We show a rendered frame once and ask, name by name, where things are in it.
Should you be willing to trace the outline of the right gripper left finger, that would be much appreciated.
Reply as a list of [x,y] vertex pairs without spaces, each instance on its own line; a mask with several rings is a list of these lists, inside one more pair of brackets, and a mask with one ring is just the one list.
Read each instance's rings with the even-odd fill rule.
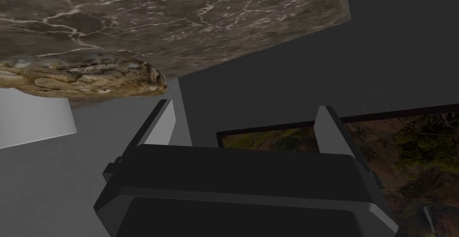
[[142,144],[168,145],[175,124],[173,101],[160,100],[128,144],[123,157]]

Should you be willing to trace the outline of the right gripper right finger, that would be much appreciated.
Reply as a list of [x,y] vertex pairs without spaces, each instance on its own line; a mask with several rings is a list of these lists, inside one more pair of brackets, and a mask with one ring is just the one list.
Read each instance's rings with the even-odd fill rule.
[[331,106],[318,108],[313,128],[320,153],[348,155],[370,172],[365,157]]

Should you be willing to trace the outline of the framed landscape picture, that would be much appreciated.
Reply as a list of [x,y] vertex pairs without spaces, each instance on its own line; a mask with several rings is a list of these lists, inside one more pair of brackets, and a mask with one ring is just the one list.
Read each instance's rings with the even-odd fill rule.
[[[459,237],[459,104],[340,119],[388,207],[355,207],[361,237]],[[218,145],[319,153],[314,123],[221,131]]]

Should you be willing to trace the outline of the brown crusty bread loaf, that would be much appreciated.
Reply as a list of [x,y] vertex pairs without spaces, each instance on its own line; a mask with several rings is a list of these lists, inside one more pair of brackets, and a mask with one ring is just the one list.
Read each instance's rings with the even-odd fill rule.
[[56,57],[0,61],[0,88],[68,99],[158,96],[168,87],[164,74],[143,60],[90,53],[73,60]]

